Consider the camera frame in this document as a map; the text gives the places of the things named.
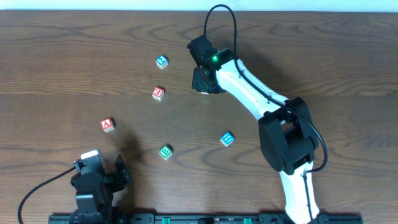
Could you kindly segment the red letter A block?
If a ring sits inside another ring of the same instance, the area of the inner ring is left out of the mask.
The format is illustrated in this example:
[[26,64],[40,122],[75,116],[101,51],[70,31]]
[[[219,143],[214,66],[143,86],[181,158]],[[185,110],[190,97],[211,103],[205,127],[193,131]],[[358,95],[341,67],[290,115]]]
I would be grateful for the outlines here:
[[108,133],[115,129],[114,123],[111,118],[106,118],[100,122],[101,128],[104,132]]

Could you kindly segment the blue number 2 block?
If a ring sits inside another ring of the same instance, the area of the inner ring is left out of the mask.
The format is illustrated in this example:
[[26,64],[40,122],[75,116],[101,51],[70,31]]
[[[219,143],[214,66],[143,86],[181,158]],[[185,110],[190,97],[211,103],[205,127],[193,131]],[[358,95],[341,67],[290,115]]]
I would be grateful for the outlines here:
[[160,69],[164,69],[169,64],[169,61],[166,56],[160,55],[156,59],[156,64]]

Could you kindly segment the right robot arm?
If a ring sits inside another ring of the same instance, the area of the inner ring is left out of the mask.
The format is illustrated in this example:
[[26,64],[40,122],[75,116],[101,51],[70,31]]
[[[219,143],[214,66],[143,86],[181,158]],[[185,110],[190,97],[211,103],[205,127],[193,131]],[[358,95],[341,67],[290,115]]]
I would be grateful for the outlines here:
[[235,60],[230,49],[217,50],[204,35],[187,49],[197,65],[192,88],[207,94],[227,91],[251,112],[262,154],[282,179],[287,216],[294,223],[310,223],[319,213],[309,173],[318,141],[306,103],[274,92]]

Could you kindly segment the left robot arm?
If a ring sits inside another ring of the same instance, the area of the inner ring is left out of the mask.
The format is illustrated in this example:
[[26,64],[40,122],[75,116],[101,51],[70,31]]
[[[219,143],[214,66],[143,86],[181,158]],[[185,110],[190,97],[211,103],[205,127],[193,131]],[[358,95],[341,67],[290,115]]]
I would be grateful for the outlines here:
[[113,207],[113,194],[125,189],[132,177],[118,155],[115,169],[107,173],[99,154],[74,162],[78,173],[71,179],[76,189],[77,211],[71,219],[78,223],[124,223],[126,219],[118,207]]

